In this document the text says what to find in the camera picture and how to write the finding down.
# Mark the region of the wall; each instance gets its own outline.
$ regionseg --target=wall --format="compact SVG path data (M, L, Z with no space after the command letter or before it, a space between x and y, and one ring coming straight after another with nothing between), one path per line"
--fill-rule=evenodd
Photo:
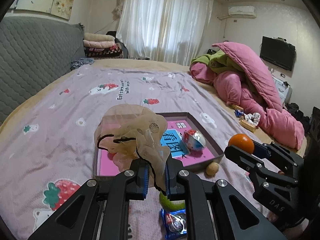
M9 10L5 16L32 16L57 20L70 24L81 23L84 25L84 30L89 30L89 14L90 14L91 0L74 0L70 20L66 20L54 15L43 12L26 11L26 10Z
M290 102L297 103L305 115L311 116L313 106L320 108L320 29L312 15L305 10L275 3L236 3L222 5L221 15L228 15L228 6L253 5L257 8L256 19L227 20L220 25L219 42L224 40L243 43L258 55L262 36L281 37L296 47L297 57L293 71L286 71L268 62L275 68L273 75L287 81L292 87Z
M115 7L116 0L92 0L89 16L89 32L106 34L107 31L116 31L119 20L115 21L112 14Z
M200 45L199 55L206 54L208 49L212 49L211 45L219 40L219 29L221 21L217 19L220 16L222 4L214 0L212 14L207 29L203 35L203 41Z

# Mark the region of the qr code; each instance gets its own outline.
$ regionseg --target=qr code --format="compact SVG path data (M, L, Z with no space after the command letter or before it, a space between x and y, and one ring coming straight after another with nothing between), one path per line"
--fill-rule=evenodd
M176 125L178 128L187 128L183 122L177 122Z

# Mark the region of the strawberry print blanket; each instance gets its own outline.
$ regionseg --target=strawberry print blanket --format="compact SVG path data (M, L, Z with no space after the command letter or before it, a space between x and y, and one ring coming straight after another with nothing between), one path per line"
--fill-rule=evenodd
M224 150L236 133L246 133L187 73L141 72L83 65L58 84L0 145L0 214L18 239L27 239L68 197L93 176L94 131L118 104L138 104L155 113L189 112ZM277 171L266 163L266 167ZM199 176L206 179L203 172ZM253 198L245 171L223 158L218 174L265 215ZM131 201L133 239L163 239L159 192Z

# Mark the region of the bed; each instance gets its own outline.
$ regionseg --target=bed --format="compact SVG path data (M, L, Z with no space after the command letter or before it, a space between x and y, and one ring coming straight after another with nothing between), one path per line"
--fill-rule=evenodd
M27 239L64 199L92 178L93 134L113 105L139 104L156 113L189 112L222 150L236 133L246 133L260 143L272 141L260 129L251 133L241 127L234 111L218 98L215 89L194 81L188 70L186 66L155 61L96 60L93 65L66 71L69 73L61 74L14 109L0 127L0 215L12 235ZM123 84L129 87L127 94L120 93ZM113 89L104 93L101 85ZM160 103L148 104L148 98ZM202 113L210 119L204 120ZM303 156L306 145L304 139L297 154ZM267 168L278 171L268 161L265 163ZM222 158L215 177L208 178L203 171L198 175L211 181L226 179L267 215L268 210L252 198L248 174L236 164ZM64 195L53 196L57 189ZM159 192L151 188L144 202L131 201L133 239L162 238L158 198Z

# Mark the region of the white cabinet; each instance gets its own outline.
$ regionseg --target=white cabinet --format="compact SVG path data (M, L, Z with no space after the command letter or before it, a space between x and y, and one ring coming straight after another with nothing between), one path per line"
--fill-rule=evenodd
M276 89L279 93L279 96L281 98L281 102L287 103L290 99L291 93L292 93L292 88L290 86L286 86L282 80L272 76L275 84L276 84Z

